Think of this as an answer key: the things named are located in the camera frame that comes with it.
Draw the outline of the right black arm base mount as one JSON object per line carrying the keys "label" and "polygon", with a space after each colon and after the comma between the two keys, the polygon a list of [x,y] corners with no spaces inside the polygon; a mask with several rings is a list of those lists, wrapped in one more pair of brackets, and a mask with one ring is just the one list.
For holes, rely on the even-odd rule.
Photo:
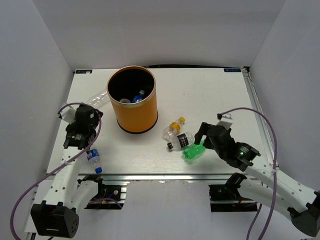
{"label": "right black arm base mount", "polygon": [[212,213],[256,212],[257,202],[239,193],[240,183],[248,178],[234,173],[224,184],[209,185],[210,210]]}

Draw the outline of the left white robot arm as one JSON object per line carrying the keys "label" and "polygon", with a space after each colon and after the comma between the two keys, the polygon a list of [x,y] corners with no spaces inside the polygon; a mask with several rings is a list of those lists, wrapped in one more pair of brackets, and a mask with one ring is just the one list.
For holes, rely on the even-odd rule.
{"label": "left white robot arm", "polygon": [[100,133],[103,113],[79,103],[77,109],[63,106],[58,114],[68,123],[60,166],[53,171],[47,194],[41,203],[32,205],[30,215],[38,235],[71,239],[79,227],[79,212],[92,197],[99,200],[106,193],[99,182],[78,182],[86,154]]}

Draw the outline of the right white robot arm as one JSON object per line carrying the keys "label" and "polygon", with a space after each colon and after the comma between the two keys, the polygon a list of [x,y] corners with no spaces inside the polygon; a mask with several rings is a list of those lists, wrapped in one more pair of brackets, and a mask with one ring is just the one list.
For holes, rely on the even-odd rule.
{"label": "right white robot arm", "polygon": [[227,181],[226,195],[236,200],[240,196],[260,202],[287,217],[303,234],[316,237],[320,231],[320,193],[294,180],[281,170],[274,169],[256,150],[231,137],[231,129],[219,122],[202,122],[194,143],[204,139],[204,147],[214,150],[229,166],[261,181],[257,185],[241,173]]}

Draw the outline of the red label red cap bottle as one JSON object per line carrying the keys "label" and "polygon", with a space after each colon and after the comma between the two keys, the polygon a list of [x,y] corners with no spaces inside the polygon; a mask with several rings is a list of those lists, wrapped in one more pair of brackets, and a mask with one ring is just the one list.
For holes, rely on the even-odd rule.
{"label": "red label red cap bottle", "polygon": [[120,99],[119,102],[120,103],[124,103],[124,104],[130,104],[131,103],[131,101],[129,99],[127,99],[127,98],[122,98],[122,99]]}

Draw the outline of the black label black cap bottle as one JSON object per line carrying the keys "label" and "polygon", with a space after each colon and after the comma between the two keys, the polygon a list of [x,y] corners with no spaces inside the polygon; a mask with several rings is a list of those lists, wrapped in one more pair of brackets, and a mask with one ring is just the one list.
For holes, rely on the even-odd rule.
{"label": "black label black cap bottle", "polygon": [[169,151],[181,151],[194,143],[194,141],[194,135],[191,132],[185,132],[173,137],[173,139],[167,143],[167,148]]}

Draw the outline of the green plastic bottle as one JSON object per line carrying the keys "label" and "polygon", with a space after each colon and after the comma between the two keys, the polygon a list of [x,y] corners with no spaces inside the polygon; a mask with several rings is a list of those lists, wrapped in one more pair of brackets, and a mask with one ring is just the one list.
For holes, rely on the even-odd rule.
{"label": "green plastic bottle", "polygon": [[188,164],[192,164],[195,161],[195,159],[199,158],[206,150],[203,144],[204,141],[202,140],[199,145],[193,143],[187,148],[185,148],[182,151],[182,155],[185,162],[187,162]]}

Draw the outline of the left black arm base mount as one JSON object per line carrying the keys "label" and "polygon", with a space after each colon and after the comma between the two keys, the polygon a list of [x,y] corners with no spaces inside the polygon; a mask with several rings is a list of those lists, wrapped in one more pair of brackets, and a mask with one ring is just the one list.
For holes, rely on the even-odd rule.
{"label": "left black arm base mount", "polygon": [[92,181],[97,183],[97,194],[93,196],[86,210],[120,210],[126,198],[127,185],[114,181],[104,180],[102,175],[85,175],[77,180],[77,189],[84,182]]}

